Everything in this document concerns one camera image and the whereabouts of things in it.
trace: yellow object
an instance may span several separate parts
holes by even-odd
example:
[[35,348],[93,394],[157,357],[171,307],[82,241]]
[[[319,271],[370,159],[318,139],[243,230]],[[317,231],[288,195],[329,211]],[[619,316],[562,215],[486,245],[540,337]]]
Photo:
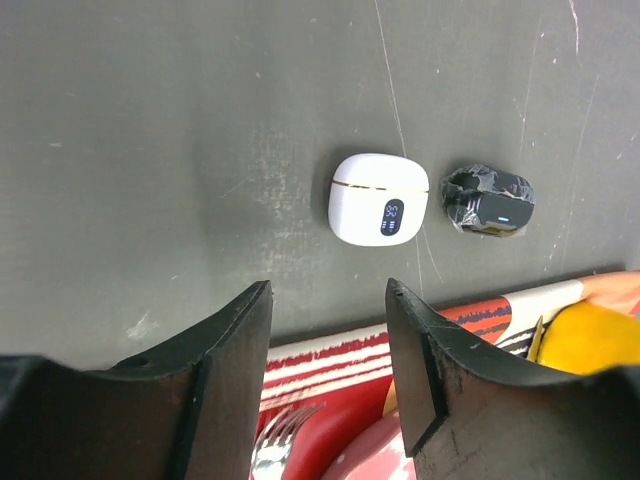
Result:
[[640,321],[578,302],[551,322],[537,362],[578,375],[621,364],[640,364]]
[[544,317],[540,315],[538,318],[538,324],[536,325],[536,331],[533,334],[533,340],[529,347],[529,353],[527,353],[527,360],[535,362],[538,358],[538,352],[540,351],[540,342],[542,342],[542,332],[544,331]]

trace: black earbud case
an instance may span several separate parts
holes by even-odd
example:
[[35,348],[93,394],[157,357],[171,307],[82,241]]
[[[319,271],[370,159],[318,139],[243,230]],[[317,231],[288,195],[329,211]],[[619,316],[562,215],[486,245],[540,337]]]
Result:
[[443,179],[442,202],[458,231],[510,237],[524,233],[535,198],[523,177],[477,164]]

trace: gray table surface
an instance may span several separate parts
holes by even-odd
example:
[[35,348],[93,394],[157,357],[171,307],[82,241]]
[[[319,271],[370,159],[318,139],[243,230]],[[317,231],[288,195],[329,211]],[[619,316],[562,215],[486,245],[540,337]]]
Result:
[[[109,365],[257,279],[274,337],[380,319],[388,277],[461,301],[638,266],[634,0],[7,0],[0,351]],[[521,174],[527,234],[338,240],[337,164]]]

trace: gold trim line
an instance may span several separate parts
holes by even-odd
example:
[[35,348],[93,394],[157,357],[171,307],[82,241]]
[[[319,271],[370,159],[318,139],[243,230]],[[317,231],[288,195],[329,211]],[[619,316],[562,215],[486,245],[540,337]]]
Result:
[[389,192],[406,192],[406,193],[429,193],[429,190],[418,190],[416,188],[385,188],[385,187],[365,187],[364,185],[354,185],[352,183],[339,182],[331,180],[331,183],[347,188],[363,188],[365,190],[385,190]]

